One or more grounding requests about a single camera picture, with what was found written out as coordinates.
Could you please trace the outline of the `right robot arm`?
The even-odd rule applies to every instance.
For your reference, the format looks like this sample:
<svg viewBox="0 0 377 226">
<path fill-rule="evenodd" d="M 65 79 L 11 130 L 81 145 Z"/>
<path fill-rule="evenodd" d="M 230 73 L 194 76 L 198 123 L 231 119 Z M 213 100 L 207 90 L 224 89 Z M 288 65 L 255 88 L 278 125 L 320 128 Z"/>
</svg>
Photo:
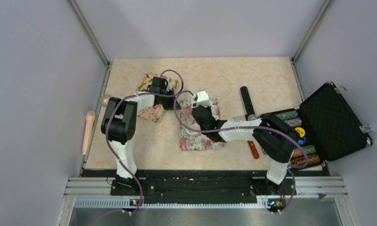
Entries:
<svg viewBox="0 0 377 226">
<path fill-rule="evenodd" d="M 198 106 L 192 109 L 192 116 L 201 133 L 214 142 L 253 141 L 270 157 L 265 188 L 271 194 L 278 194 L 284 188 L 284 178 L 292 154 L 300 148 L 299 133 L 273 113 L 266 113 L 253 121 L 228 121 L 214 118 L 211 108 Z"/>
</svg>

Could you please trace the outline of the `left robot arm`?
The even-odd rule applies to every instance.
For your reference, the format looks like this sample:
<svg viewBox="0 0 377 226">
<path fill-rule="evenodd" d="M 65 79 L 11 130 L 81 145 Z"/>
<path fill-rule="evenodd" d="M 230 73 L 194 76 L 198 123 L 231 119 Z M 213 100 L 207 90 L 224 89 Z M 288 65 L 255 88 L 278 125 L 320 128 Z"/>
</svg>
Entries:
<svg viewBox="0 0 377 226">
<path fill-rule="evenodd" d="M 134 95 L 123 99 L 111 97 L 101 123 L 101 132 L 114 154 L 117 164 L 115 180 L 127 194 L 138 192 L 140 182 L 135 179 L 137 166 L 133 158 L 131 140 L 135 134 L 137 114 L 141 110 L 160 105 L 173 109 L 175 100 L 172 79 L 153 77 L 149 85 Z"/>
</svg>

